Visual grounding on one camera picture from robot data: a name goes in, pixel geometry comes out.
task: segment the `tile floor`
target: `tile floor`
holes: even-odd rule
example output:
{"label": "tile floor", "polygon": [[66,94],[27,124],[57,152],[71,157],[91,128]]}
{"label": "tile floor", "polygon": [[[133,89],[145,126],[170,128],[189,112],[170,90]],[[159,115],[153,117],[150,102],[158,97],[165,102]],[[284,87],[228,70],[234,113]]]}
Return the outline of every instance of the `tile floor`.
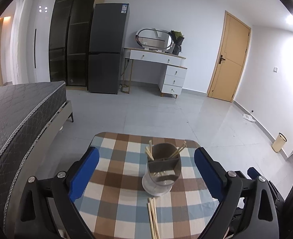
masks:
{"label": "tile floor", "polygon": [[182,93],[160,97],[156,88],[132,87],[130,94],[93,94],[68,90],[74,123],[67,120],[53,141],[37,177],[67,170],[85,153],[95,134],[103,131],[191,139],[203,146],[225,170],[246,174],[255,167],[286,198],[293,184],[293,158],[287,161],[271,148],[267,136],[243,119],[232,103]]}

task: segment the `door handle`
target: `door handle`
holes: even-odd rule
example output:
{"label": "door handle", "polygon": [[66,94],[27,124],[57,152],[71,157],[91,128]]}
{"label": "door handle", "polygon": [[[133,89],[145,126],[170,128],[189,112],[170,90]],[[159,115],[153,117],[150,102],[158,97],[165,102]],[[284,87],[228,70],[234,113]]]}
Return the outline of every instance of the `door handle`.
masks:
{"label": "door handle", "polygon": [[221,56],[219,57],[219,64],[221,64],[221,63],[222,63],[222,60],[223,60],[223,61],[225,61],[225,60],[226,60],[226,58],[223,58],[223,55],[221,55]]}

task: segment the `bed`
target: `bed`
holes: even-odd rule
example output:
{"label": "bed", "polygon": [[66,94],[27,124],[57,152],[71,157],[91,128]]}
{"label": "bed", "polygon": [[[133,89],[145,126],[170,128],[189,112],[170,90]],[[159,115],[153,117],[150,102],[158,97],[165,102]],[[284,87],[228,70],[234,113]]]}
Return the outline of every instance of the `bed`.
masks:
{"label": "bed", "polygon": [[65,82],[0,87],[0,227],[12,230],[26,180],[72,116]]}

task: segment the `wooden chopstick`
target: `wooden chopstick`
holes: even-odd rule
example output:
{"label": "wooden chopstick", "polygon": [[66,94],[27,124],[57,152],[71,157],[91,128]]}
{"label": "wooden chopstick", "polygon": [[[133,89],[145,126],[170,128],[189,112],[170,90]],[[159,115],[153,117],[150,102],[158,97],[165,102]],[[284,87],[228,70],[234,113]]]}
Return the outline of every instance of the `wooden chopstick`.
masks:
{"label": "wooden chopstick", "polygon": [[153,152],[152,152],[152,140],[149,141],[149,147],[150,147],[151,155],[153,156]]}
{"label": "wooden chopstick", "polygon": [[155,235],[154,235],[154,226],[153,226],[153,221],[152,221],[152,213],[151,213],[151,205],[150,205],[150,203],[147,204],[147,209],[149,211],[149,220],[150,220],[152,239],[156,239]]}
{"label": "wooden chopstick", "polygon": [[152,214],[153,226],[154,226],[154,235],[157,239],[160,239],[159,227],[158,227],[158,223],[157,223],[156,208],[154,205],[154,201],[152,198],[149,198],[148,200],[149,200],[149,204],[151,206],[151,214]]}
{"label": "wooden chopstick", "polygon": [[186,148],[186,141],[184,141],[183,145],[179,149],[175,150],[169,158],[177,156],[184,148]]}
{"label": "wooden chopstick", "polygon": [[156,214],[156,206],[155,206],[155,198],[152,198],[153,201],[153,207],[154,207],[154,215],[155,215],[155,225],[156,225],[156,230],[157,230],[157,237],[160,239],[160,234],[159,234],[159,227],[158,227],[158,216]]}
{"label": "wooden chopstick", "polygon": [[151,152],[150,152],[150,150],[149,150],[148,147],[146,147],[146,154],[148,155],[148,157],[149,157],[152,161],[154,161],[154,158],[153,158],[153,156],[152,156],[152,154],[151,154]]}

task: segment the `white dresser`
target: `white dresser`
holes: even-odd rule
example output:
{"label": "white dresser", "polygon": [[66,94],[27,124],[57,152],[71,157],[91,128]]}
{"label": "white dresser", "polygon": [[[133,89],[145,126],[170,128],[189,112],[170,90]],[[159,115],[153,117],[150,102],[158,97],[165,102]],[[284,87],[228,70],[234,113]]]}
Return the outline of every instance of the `white dresser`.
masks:
{"label": "white dresser", "polygon": [[129,85],[123,85],[121,91],[123,91],[123,87],[128,87],[130,92],[131,86],[131,75],[133,69],[133,61],[141,60],[141,61],[149,61],[165,64],[162,67],[160,79],[159,79],[159,88],[161,91],[161,96],[164,93],[174,94],[176,97],[181,94],[182,87],[184,84],[184,79],[186,76],[187,68],[185,68],[184,61],[185,57],[180,57],[168,53],[157,52],[152,50],[144,50],[144,49],[136,49],[136,48],[125,48],[124,50],[124,58],[131,59],[131,74]]}

